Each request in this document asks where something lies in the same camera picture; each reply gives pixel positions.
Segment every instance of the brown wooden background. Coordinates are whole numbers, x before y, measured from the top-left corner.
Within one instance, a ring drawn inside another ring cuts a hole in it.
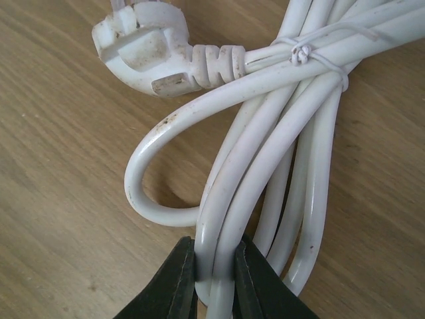
[[[194,43],[267,45],[288,1],[187,0]],[[177,239],[123,191],[140,139],[196,94],[151,98],[96,56],[108,0],[0,2],[0,318],[111,318]],[[329,212],[302,299],[323,318],[425,316],[425,42],[369,58],[338,116]],[[155,158],[145,186],[199,202],[236,108]]]

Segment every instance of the wood grain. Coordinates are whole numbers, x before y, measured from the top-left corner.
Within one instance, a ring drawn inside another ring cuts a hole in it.
[[[191,40],[262,47],[287,3],[187,0]],[[134,147],[196,94],[150,98],[112,76],[91,39],[109,10],[108,0],[0,4],[1,318],[112,318],[194,234],[126,201]],[[423,56],[418,41],[369,58],[343,95],[323,246],[301,294],[323,318],[424,317]],[[197,204],[235,114],[173,140],[149,168],[148,194]]]

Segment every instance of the bundled white cable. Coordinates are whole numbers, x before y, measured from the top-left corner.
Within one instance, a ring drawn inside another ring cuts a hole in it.
[[[250,52],[189,46],[180,10],[160,1],[117,8],[95,26],[101,59],[142,92],[176,96],[221,85],[154,127],[125,175],[127,198],[140,215],[162,225],[197,226],[196,289],[207,318],[230,318],[234,250],[265,187],[254,242],[280,274],[302,224],[284,278],[293,293],[301,292],[323,235],[333,130],[347,75],[363,58],[424,37],[424,17],[424,0],[291,0],[276,41]],[[155,154],[193,124],[241,102],[200,206],[174,209],[148,198],[142,180]]]

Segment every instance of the white plug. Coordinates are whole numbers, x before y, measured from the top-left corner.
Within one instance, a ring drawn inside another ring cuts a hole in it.
[[[140,2],[108,15],[93,28],[92,37],[112,73],[152,96],[216,88],[245,75],[244,47],[192,47],[181,10],[160,1]]]

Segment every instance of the ribbed strain relief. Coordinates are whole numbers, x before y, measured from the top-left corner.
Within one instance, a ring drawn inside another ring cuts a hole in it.
[[[195,45],[191,71],[203,88],[216,88],[243,77],[245,49],[236,45]]]

